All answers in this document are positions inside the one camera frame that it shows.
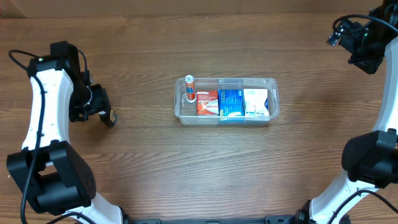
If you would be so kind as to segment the dark syrup bottle white cap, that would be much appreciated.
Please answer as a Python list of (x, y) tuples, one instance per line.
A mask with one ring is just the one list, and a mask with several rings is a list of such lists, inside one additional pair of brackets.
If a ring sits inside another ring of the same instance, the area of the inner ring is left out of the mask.
[(116, 125), (117, 118), (116, 118), (116, 114), (114, 113), (113, 109), (110, 109), (107, 112), (105, 112), (105, 111), (100, 112), (99, 117), (100, 117), (100, 120), (108, 127), (113, 127)]

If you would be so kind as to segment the orange vitamin tube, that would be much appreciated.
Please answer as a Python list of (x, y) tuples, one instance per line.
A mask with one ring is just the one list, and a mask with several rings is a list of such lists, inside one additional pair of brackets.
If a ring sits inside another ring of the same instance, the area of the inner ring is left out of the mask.
[(186, 97), (189, 103), (193, 103), (196, 101), (196, 92), (195, 92), (195, 78), (193, 75), (187, 75), (185, 77), (185, 88), (186, 88)]

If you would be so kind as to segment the clear plastic container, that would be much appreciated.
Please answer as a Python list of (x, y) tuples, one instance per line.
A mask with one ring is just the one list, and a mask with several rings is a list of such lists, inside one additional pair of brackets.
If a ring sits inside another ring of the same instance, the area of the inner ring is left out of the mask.
[(273, 78), (195, 78), (175, 82), (175, 116), (186, 125), (267, 124), (279, 115)]

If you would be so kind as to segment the red medicine box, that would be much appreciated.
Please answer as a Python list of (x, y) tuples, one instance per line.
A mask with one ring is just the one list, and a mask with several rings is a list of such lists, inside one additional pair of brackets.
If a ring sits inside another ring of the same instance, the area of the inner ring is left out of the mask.
[(216, 90), (197, 92), (197, 115), (199, 116), (219, 115), (218, 92)]

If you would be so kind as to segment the white medicine box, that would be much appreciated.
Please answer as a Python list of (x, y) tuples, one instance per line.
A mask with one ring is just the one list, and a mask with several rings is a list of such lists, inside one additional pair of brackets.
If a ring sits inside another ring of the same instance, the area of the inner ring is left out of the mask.
[(269, 116), (267, 89), (244, 89), (244, 115)]

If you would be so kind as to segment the blue medicine box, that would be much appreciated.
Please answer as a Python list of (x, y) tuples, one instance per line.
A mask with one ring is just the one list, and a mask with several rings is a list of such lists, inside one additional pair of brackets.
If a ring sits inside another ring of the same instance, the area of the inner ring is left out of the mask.
[(243, 90), (218, 90), (219, 115), (243, 116)]

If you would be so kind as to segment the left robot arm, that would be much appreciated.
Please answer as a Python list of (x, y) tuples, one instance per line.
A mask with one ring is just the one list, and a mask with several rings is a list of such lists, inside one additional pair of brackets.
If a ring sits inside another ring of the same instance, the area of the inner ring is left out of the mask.
[(33, 92), (29, 130), (21, 151), (6, 161), (22, 192), (21, 205), (56, 221), (129, 223), (121, 207), (98, 193), (93, 171), (70, 143), (71, 122), (98, 114), (105, 125), (116, 124), (108, 94), (91, 82), (83, 52), (56, 42), (48, 55), (32, 55), (25, 71)]

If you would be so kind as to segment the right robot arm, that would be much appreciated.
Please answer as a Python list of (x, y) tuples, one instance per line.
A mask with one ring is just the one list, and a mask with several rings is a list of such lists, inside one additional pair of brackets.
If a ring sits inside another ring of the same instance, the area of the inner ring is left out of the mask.
[(265, 217), (265, 223), (349, 223), (348, 211), (367, 195), (395, 208), (377, 191), (397, 183), (397, 1), (384, 1), (368, 14), (337, 18), (327, 42), (351, 53), (348, 60), (367, 74), (386, 64), (380, 112), (370, 133), (351, 138), (341, 157), (343, 170), (319, 196), (295, 215)]

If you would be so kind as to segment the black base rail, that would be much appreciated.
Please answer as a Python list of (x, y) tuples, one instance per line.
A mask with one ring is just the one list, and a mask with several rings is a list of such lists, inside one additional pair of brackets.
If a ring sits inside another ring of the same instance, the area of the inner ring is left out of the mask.
[(158, 218), (132, 219), (130, 224), (283, 224), (293, 223), (293, 215), (267, 215), (264, 218), (222, 218), (222, 219), (196, 219), (196, 220), (161, 220)]

